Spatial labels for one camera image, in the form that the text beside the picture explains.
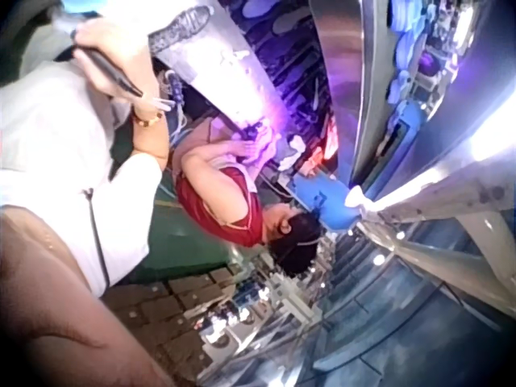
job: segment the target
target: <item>person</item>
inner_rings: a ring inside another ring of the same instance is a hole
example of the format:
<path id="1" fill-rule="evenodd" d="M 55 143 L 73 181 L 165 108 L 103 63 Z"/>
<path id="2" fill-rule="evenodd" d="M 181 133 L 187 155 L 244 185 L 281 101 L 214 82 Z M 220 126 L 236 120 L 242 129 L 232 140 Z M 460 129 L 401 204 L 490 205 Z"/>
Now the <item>person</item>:
<path id="1" fill-rule="evenodd" d="M 95 19 L 75 40 L 159 96 L 146 39 Z M 84 52 L 73 55 L 0 90 L 0 327 L 50 385 L 174 386 L 95 297 L 148 253 L 167 123 Z M 128 107 L 134 150 L 110 180 L 114 128 Z"/>
<path id="2" fill-rule="evenodd" d="M 176 146 L 172 178 L 178 201 L 202 229 L 240 246 L 268 246 L 293 277 L 311 266 L 322 227 L 314 212 L 260 204 L 255 180 L 276 154 L 275 139 L 260 145 L 260 138 L 273 137 L 267 131 L 256 141 L 241 141 L 220 118 L 206 119 Z"/>

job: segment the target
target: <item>brick floor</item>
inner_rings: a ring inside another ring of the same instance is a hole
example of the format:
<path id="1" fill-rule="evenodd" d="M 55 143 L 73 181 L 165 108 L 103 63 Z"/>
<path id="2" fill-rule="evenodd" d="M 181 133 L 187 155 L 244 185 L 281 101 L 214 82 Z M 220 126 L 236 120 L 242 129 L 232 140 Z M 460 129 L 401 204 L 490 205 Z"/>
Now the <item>brick floor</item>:
<path id="1" fill-rule="evenodd" d="M 183 315 L 185 307 L 201 307 L 222 297 L 220 284 L 215 284 L 212 277 L 215 281 L 232 281 L 228 273 L 221 269 L 212 272 L 211 277 L 169 281 L 173 294 L 164 283 L 115 286 L 102 300 L 177 386 L 193 387 L 192 381 L 211 364 L 211 358 L 202 350 L 204 342 L 193 329 L 193 321 Z"/>
<path id="2" fill-rule="evenodd" d="M 117 310 L 168 295 L 169 292 L 162 283 L 125 285 L 110 288 L 106 294 L 104 294 L 102 300 L 110 309 Z"/>
<path id="3" fill-rule="evenodd" d="M 155 323 L 160 320 L 165 320 L 168 317 L 181 314 L 182 308 L 174 296 L 166 298 L 158 298 L 156 300 L 144 302 L 141 305 L 144 316 L 150 323 Z"/>

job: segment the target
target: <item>hand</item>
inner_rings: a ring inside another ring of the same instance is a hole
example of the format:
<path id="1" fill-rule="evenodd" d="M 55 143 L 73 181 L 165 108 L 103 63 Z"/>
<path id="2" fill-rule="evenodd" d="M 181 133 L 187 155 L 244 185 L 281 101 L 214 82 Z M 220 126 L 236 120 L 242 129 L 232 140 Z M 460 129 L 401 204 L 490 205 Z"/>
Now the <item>hand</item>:
<path id="1" fill-rule="evenodd" d="M 160 96 L 146 36 L 134 36 L 106 19 L 98 18 L 77 26 L 74 39 L 78 45 L 96 48 L 103 52 L 146 95 Z M 73 56 L 99 91 L 128 100 L 135 104 L 135 108 L 153 110 L 148 104 L 142 103 L 140 98 L 129 94 L 112 82 L 81 49 L 75 50 Z"/>
<path id="2" fill-rule="evenodd" d="M 267 145 L 267 148 L 262 153 L 262 159 L 267 162 L 271 160 L 277 152 L 277 141 L 281 138 L 280 135 L 273 136 L 273 140 Z"/>
<path id="3" fill-rule="evenodd" d="M 231 154 L 244 158 L 256 158 L 258 147 L 254 141 L 242 141 L 233 139 L 230 141 Z"/>

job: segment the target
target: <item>red shirt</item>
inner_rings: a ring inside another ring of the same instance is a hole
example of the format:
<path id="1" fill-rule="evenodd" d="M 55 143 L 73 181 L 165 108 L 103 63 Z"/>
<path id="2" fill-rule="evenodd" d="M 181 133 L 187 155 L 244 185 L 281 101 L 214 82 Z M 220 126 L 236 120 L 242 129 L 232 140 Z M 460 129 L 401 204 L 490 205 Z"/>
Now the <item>red shirt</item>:
<path id="1" fill-rule="evenodd" d="M 261 243 L 264 220 L 258 194 L 249 192 L 245 177 L 237 168 L 226 167 L 220 169 L 220 172 L 233 179 L 242 190 L 242 194 L 248 198 L 249 211 L 245 218 L 228 225 L 220 224 L 208 211 L 204 201 L 183 175 L 177 178 L 177 200 L 186 213 L 208 233 L 247 248 Z"/>

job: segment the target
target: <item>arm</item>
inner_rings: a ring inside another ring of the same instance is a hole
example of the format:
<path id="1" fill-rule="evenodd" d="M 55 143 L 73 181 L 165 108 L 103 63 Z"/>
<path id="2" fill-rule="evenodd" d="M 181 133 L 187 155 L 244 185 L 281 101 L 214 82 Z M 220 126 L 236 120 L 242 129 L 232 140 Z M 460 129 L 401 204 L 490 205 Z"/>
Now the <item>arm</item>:
<path id="1" fill-rule="evenodd" d="M 79 46 L 96 48 L 103 52 L 144 92 L 147 100 L 160 96 L 160 87 L 152 70 L 147 36 L 133 36 L 129 31 L 99 18 L 77 26 L 74 39 Z M 73 55 L 99 91 L 131 102 L 135 114 L 142 120 L 148 121 L 156 117 L 156 108 L 121 89 L 106 77 L 81 49 L 76 49 Z M 133 144 L 133 154 L 147 153 L 153 156 L 161 170 L 164 170 L 169 156 L 169 131 L 166 119 L 163 117 L 150 127 L 135 124 Z"/>
<path id="2" fill-rule="evenodd" d="M 135 114 L 140 119 L 150 120 L 156 117 L 157 110 L 149 109 L 148 106 L 140 103 L 135 104 Z M 161 171 L 164 171 L 169 158 L 169 129 L 165 117 L 150 127 L 141 127 L 133 121 L 132 142 L 134 146 L 132 156 L 147 153 L 156 159 Z"/>
<path id="3" fill-rule="evenodd" d="M 209 161 L 224 154 L 234 154 L 237 146 L 238 141 L 221 141 L 196 147 L 181 158 L 181 167 L 189 183 L 224 223 L 245 218 L 248 203 L 240 187 L 229 176 L 213 168 Z"/>
<path id="4" fill-rule="evenodd" d="M 258 175 L 260 175 L 261 170 L 263 169 L 264 165 L 267 164 L 268 160 L 269 159 L 261 157 L 260 159 L 246 167 L 246 170 L 248 171 L 248 174 L 252 180 L 256 180 L 258 178 Z"/>
<path id="5" fill-rule="evenodd" d="M 260 172 L 263 169 L 264 165 L 266 165 L 267 162 L 276 155 L 278 139 L 279 136 L 276 135 L 273 141 L 271 141 L 271 143 L 267 145 L 267 148 L 262 152 L 260 158 L 246 167 L 246 170 L 248 171 L 248 174 L 252 180 L 256 180 L 258 175 L 260 175 Z"/>

